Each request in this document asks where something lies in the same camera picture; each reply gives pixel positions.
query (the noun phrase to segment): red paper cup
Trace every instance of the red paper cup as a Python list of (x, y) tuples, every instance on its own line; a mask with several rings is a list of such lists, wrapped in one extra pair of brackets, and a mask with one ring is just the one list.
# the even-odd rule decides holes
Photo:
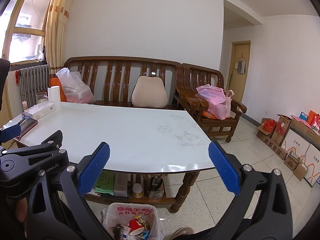
[(130, 236), (136, 236), (144, 230), (144, 226), (135, 219), (129, 221), (129, 228), (131, 228)]

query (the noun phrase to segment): beige cushion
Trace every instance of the beige cushion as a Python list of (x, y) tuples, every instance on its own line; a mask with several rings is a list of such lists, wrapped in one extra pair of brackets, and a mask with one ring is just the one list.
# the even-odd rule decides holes
[(168, 95), (159, 77), (141, 76), (132, 92), (132, 104), (139, 108), (164, 108)]

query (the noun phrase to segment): black pants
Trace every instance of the black pants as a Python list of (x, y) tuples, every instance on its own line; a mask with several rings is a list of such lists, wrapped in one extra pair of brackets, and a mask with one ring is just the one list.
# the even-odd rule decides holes
[[(250, 222), (251, 219), (243, 219), (236, 233), (248, 228)], [(203, 230), (196, 234), (177, 236), (176, 238), (174, 238), (174, 240), (203, 240), (213, 228)]]

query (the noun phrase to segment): blue gripper pad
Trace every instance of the blue gripper pad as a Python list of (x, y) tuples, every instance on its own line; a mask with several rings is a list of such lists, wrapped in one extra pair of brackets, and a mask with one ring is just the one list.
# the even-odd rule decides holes
[(78, 193), (81, 197), (91, 191), (110, 157), (110, 147), (102, 142), (93, 154), (85, 156), (77, 165)]
[(239, 175), (222, 152), (223, 150), (217, 146), (216, 142), (211, 142), (208, 151), (209, 158), (216, 167), (227, 190), (237, 195), (240, 191)]

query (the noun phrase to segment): window frame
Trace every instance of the window frame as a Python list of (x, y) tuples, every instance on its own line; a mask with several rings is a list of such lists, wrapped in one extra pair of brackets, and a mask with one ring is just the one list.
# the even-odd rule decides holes
[[(3, 44), (2, 54), (1, 54), (3, 59), (9, 59), (10, 44), (11, 44), (11, 40), (12, 40), (12, 35), (14, 33), (41, 36), (41, 37), (43, 37), (41, 40), (41, 47), (44, 46), (45, 29), (46, 29), (46, 25), (47, 25), (47, 17), (48, 17), (50, 3), (48, 4), (48, 8), (47, 8), (46, 14), (44, 16), (44, 21), (42, 23), (42, 29), (38, 30), (38, 29), (23, 28), (23, 27), (16, 27), (15, 26), (24, 1), (25, 0), (17, 0), (16, 4), (14, 5), (14, 8), (12, 10), (12, 13), (10, 16), (10, 21), (9, 21), (7, 30), (5, 32), (4, 44)], [(24, 63), (33, 63), (33, 62), (37, 62), (37, 61), (38, 61), (37, 59), (33, 59), (33, 60), (24, 60), (24, 61), (19, 61), (19, 62), (13, 62), (13, 63), (11, 63), (11, 66), (21, 65)]]

